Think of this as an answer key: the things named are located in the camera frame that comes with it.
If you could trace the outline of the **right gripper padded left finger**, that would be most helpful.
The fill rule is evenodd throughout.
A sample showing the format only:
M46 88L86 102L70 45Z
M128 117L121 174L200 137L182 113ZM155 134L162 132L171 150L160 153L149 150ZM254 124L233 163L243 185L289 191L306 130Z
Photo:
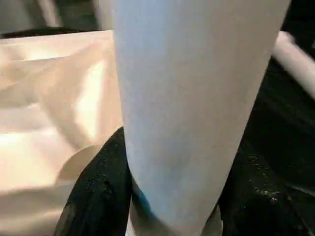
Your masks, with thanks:
M79 175L54 235L125 235L131 193L124 129L120 127Z

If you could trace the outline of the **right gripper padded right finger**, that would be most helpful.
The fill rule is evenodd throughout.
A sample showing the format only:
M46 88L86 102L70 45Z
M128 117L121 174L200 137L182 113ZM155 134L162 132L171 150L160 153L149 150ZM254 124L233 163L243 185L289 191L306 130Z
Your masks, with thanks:
M243 140L219 199L225 236L313 236L315 198L285 184Z

